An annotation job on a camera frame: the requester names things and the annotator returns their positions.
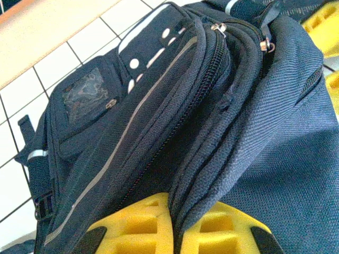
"reflective strip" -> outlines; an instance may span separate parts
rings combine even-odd
[[[48,151],[44,151],[44,150],[34,150],[33,152],[31,152],[28,157],[27,157],[27,161],[29,161],[30,159],[34,158],[34,157],[46,157],[48,155]]]
[[[231,8],[233,7],[233,5],[239,0],[231,0],[228,2],[228,4],[226,5],[226,8],[225,8],[225,13],[227,15],[231,15]]]
[[[136,37],[138,34],[146,27],[148,24],[164,9],[166,9],[169,6],[169,4],[163,4],[159,8],[155,9],[150,16],[145,18],[144,21],[142,21],[138,26],[132,29],[125,38],[122,39],[119,45],[118,54],[121,53],[122,50],[124,50],[127,45]]]
[[[160,77],[160,79],[153,85],[153,87],[148,91],[148,93],[145,95],[145,97],[141,100],[141,102],[138,104],[138,106],[136,107],[136,109],[134,110],[132,117],[130,118],[124,132],[121,135],[121,138],[119,140],[119,142],[117,143],[117,145],[115,146],[115,149],[113,150],[112,154],[110,155],[110,157],[108,158],[108,160],[106,161],[105,165],[103,166],[103,168],[97,173],[97,175],[92,179],[92,181],[86,186],[86,188],[83,190],[83,192],[81,192],[80,196],[77,198],[77,200],[75,201],[75,203],[72,205],[72,208],[70,209],[70,211],[68,212],[65,220],[62,222],[62,224],[54,230],[54,232],[50,233],[49,235],[46,236],[46,240],[44,242],[44,245],[46,246],[50,241],[52,241],[55,237],[58,236],[58,234],[63,230],[64,226],[66,225],[67,221],[69,220],[70,216],[72,215],[74,209],[76,208],[76,206],[80,203],[80,201],[83,199],[83,197],[92,189],[92,187],[99,182],[99,180],[101,179],[101,177],[104,175],[104,173],[107,171],[110,163],[112,162],[117,150],[119,149],[123,139],[125,138],[135,116],[137,115],[138,111],[140,110],[140,108],[142,107],[142,105],[145,103],[145,101],[149,98],[149,96],[152,94],[153,90],[158,86],[158,84],[160,83],[160,81],[165,77],[165,75],[168,73],[168,71],[173,67],[173,65],[178,61],[178,59],[180,58],[180,56],[182,54],[184,54],[187,49],[189,49],[192,45],[194,45],[196,42],[198,41],[197,37],[193,37],[191,38],[187,44],[184,46],[184,48],[180,51],[180,53],[174,58],[174,60],[171,62],[171,64],[169,65],[169,67],[166,69],[166,71],[164,72],[164,74],[162,74],[162,76]]]

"zipper pull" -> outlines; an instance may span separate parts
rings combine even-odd
[[[275,50],[275,44],[270,42],[270,39],[266,37],[265,40],[260,42],[260,49],[262,52],[271,53]]]
[[[106,104],[106,109],[108,110],[109,108],[113,107],[116,103],[117,103],[117,100],[116,100],[116,99],[110,100],[110,101]]]
[[[226,28],[227,28],[227,25],[225,25],[224,23],[220,23],[220,24],[216,23],[211,26],[211,29],[213,31],[218,30],[222,34],[222,36],[224,36],[224,38],[226,38],[226,35],[224,34],[224,32],[226,31]]]

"backpack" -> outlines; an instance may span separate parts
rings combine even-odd
[[[323,55],[280,2],[227,6],[164,3],[55,88],[16,157],[36,253],[69,253],[91,224],[160,192],[176,253],[217,201],[268,225],[286,253],[339,251]]]

